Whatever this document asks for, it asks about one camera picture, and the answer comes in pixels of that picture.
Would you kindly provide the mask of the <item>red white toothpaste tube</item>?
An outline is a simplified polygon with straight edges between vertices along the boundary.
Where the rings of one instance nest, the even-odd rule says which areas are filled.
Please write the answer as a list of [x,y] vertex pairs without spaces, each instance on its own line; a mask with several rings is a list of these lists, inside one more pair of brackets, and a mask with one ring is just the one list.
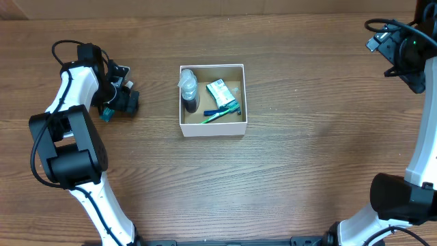
[[104,104],[100,118],[108,122],[116,111],[133,116],[139,108],[139,92],[132,89],[134,83],[128,81],[121,87],[116,87],[115,98]]

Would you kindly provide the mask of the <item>green white soap packet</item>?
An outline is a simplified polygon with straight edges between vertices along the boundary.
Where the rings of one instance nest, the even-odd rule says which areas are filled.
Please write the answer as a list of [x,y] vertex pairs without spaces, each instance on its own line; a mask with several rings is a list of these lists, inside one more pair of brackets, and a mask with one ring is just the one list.
[[228,107],[230,104],[236,102],[235,97],[222,79],[207,84],[206,89],[215,100],[219,109]]

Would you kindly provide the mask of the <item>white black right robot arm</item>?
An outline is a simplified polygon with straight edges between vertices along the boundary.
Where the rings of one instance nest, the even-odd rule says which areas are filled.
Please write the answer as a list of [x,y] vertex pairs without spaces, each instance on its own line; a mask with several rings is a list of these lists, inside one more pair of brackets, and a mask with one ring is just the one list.
[[333,224],[323,245],[380,245],[391,233],[436,220],[436,17],[408,24],[374,18],[365,28],[374,33],[368,49],[393,65],[385,75],[425,94],[419,136],[404,176],[377,174],[368,205]]

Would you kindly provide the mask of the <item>green white toothbrush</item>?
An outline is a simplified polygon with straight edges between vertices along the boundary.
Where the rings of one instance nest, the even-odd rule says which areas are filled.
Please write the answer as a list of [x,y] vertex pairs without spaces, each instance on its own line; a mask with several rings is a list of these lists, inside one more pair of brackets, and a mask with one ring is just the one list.
[[207,119],[201,123],[207,124],[207,123],[215,121],[218,118],[223,117],[224,115],[227,115],[229,113],[234,113],[234,112],[241,114],[239,104],[229,104],[229,105],[225,105],[219,109],[206,110],[203,112],[203,115],[206,116]]

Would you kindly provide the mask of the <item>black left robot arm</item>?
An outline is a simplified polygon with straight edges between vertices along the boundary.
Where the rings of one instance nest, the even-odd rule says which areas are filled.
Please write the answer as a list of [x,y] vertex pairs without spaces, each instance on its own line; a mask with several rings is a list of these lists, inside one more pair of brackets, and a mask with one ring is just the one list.
[[60,62],[54,101],[29,119],[31,172],[38,182],[67,190],[81,203],[102,245],[142,245],[109,184],[107,151],[89,114],[96,107],[104,121],[116,111],[134,116],[139,92],[132,88],[129,67],[117,65],[95,44],[75,44],[77,59]]

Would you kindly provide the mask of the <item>blue disposable razor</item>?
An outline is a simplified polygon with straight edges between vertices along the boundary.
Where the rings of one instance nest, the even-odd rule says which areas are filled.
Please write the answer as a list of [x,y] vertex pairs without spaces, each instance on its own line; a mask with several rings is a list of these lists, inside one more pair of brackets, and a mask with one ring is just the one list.
[[214,109],[214,110],[205,110],[203,112],[204,116],[217,116],[217,117],[221,117],[223,115],[227,115],[229,113],[237,113],[238,115],[241,114],[241,110],[239,107],[237,108],[221,108],[221,109]]

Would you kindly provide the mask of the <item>clear bottle with dark liquid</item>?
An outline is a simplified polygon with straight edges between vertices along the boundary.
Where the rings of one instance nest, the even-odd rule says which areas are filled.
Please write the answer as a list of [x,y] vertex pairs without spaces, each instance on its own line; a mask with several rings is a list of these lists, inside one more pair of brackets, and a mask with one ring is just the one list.
[[184,69],[181,71],[178,87],[185,109],[189,113],[196,112],[199,106],[199,92],[197,77],[192,70]]

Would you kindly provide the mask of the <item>white cardboard box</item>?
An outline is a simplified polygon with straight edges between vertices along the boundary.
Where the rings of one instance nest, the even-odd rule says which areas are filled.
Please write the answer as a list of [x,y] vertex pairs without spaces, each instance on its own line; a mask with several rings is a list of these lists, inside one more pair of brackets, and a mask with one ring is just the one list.
[[[185,65],[180,71],[189,69],[197,77],[199,106],[194,113],[186,111],[179,97],[179,125],[185,137],[212,137],[244,135],[248,124],[245,69],[242,64]],[[207,110],[216,110],[216,102],[206,89],[206,85],[223,80],[240,104],[240,112],[228,113],[218,119],[204,123]]]

